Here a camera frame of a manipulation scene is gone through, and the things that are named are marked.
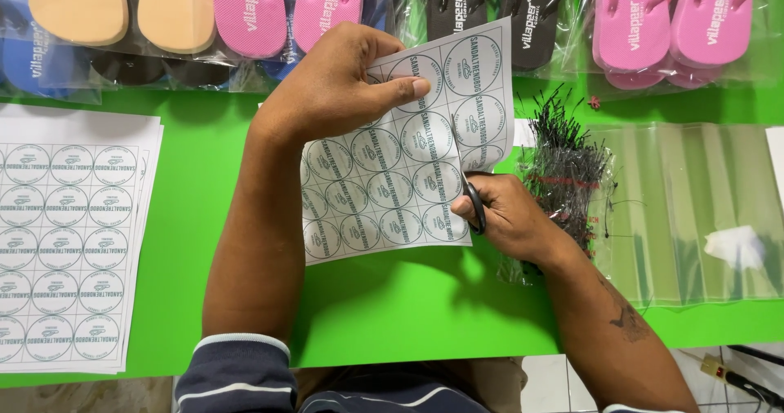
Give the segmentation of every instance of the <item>tattoo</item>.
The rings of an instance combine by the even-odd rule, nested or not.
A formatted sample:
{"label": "tattoo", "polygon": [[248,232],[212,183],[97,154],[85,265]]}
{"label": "tattoo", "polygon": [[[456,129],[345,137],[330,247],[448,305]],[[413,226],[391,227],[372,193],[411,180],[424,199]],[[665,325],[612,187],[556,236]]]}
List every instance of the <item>tattoo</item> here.
{"label": "tattoo", "polygon": [[610,324],[621,329],[623,338],[628,342],[638,342],[641,339],[648,337],[651,334],[651,328],[648,323],[640,317],[640,314],[635,310],[629,302],[623,298],[620,292],[607,280],[597,273],[597,278],[602,287],[609,292],[612,297],[613,303],[621,310],[621,314],[617,320],[610,320]]}

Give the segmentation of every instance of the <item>man's right hand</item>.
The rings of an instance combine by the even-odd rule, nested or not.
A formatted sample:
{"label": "man's right hand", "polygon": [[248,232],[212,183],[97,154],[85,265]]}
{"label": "man's right hand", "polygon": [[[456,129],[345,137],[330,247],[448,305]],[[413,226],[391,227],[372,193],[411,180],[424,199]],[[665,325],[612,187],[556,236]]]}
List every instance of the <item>man's right hand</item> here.
{"label": "man's right hand", "polygon": [[[472,173],[468,180],[485,203],[485,237],[504,255],[543,268],[555,266],[564,255],[582,255],[574,240],[545,215],[516,176]],[[452,212],[477,225],[467,196],[455,200]]]}

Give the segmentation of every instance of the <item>person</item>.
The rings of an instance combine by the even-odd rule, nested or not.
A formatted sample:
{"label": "person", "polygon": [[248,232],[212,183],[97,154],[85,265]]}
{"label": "person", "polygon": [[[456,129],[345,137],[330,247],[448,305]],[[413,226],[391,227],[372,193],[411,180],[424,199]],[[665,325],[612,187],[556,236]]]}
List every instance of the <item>person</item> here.
{"label": "person", "polygon": [[[425,96],[430,83],[422,78],[367,84],[365,69],[374,59],[403,49],[384,32],[342,22],[259,108],[209,273],[203,339],[176,387],[182,413],[498,410],[461,378],[451,378],[448,368],[432,363],[342,369],[310,383],[306,399],[289,371],[286,344],[305,273],[303,147]],[[469,180],[485,203],[484,237],[544,273],[561,344],[598,408],[699,413],[659,337],[545,216],[523,183],[513,175],[486,173],[470,174]],[[468,197],[456,199],[452,211],[477,224]]]}

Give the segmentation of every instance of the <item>sticker sheet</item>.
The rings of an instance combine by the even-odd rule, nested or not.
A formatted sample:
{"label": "sticker sheet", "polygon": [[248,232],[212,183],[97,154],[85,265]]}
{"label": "sticker sheet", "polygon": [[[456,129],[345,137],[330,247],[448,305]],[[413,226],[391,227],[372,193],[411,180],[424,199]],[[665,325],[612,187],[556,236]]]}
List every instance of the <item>sticker sheet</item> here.
{"label": "sticker sheet", "polygon": [[160,119],[38,111],[0,118],[0,372],[123,371]]}
{"label": "sticker sheet", "polygon": [[[379,84],[419,76],[424,98],[347,135],[309,142],[300,166],[306,263],[429,245],[471,246],[450,212],[460,170],[491,171],[515,139],[508,18],[376,60]],[[456,133],[452,133],[452,121]]]}

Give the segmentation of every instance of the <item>forearm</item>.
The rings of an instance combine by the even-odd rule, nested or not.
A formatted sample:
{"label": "forearm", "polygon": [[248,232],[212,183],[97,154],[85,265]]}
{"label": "forearm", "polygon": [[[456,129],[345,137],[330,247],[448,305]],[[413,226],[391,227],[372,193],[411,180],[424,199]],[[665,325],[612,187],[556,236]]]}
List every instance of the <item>forearm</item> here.
{"label": "forearm", "polygon": [[563,348],[600,410],[698,411],[661,339],[576,244],[543,271]]}
{"label": "forearm", "polygon": [[260,333],[287,342],[304,277],[302,147],[251,126],[207,282],[202,335]]}

